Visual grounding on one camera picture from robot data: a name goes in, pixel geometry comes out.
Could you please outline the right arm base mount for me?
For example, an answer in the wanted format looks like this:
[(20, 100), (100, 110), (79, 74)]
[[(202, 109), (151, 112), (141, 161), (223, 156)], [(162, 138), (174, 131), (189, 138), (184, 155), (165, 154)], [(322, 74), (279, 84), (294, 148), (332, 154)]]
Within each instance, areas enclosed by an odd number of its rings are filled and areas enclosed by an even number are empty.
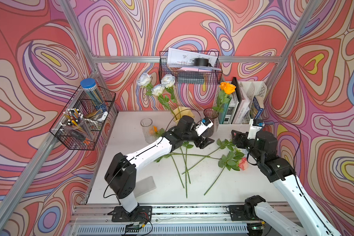
[(262, 221), (255, 212), (255, 206), (251, 204), (229, 205), (227, 212), (232, 221)]

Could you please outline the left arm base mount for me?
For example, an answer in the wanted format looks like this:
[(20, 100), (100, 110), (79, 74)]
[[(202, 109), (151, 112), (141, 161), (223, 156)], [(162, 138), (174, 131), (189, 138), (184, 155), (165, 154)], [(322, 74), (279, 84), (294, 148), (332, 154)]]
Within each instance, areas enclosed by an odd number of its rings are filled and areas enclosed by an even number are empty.
[(116, 206), (107, 215), (112, 217), (112, 222), (145, 222), (152, 218), (152, 206), (137, 206), (132, 212)]

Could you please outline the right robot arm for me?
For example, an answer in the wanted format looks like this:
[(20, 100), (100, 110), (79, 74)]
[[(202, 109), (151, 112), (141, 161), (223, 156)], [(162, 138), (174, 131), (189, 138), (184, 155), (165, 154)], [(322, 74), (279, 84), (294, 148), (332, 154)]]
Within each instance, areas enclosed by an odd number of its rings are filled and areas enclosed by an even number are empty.
[(245, 201), (249, 218), (266, 221), (282, 236), (339, 236), (340, 232), (327, 220), (304, 189), (292, 165), (277, 155), (278, 140), (268, 131), (256, 133), (232, 130), (236, 147), (247, 150), (256, 161), (256, 166), (284, 196), (299, 219), (297, 225), (260, 196)]

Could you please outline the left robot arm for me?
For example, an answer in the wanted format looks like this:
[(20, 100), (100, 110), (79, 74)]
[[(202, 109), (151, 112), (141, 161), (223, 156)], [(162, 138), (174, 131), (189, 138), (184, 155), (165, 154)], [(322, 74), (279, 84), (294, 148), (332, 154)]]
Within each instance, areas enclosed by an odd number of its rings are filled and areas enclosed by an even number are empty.
[(213, 122), (208, 117), (196, 123), (192, 117), (182, 116), (176, 126), (167, 129), (148, 146), (127, 155), (117, 153), (104, 175), (104, 180), (114, 191), (122, 209), (132, 213), (139, 206), (133, 193), (139, 170), (180, 148), (185, 142), (193, 142), (195, 147), (204, 149), (214, 142), (213, 139), (203, 136), (203, 133), (212, 127)]

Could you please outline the pink artificial rose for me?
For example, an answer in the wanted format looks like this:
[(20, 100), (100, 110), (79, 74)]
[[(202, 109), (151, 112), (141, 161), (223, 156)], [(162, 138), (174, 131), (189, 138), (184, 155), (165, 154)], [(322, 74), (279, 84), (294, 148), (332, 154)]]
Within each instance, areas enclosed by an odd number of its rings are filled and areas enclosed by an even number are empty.
[(213, 183), (205, 191), (204, 196), (208, 194), (208, 192), (216, 184), (216, 182), (225, 170), (244, 171), (248, 168), (248, 163), (245, 154), (242, 151), (233, 150), (229, 151), (227, 154), (222, 155), (222, 157), (218, 161), (218, 167), (220, 168), (220, 172), (213, 181)]

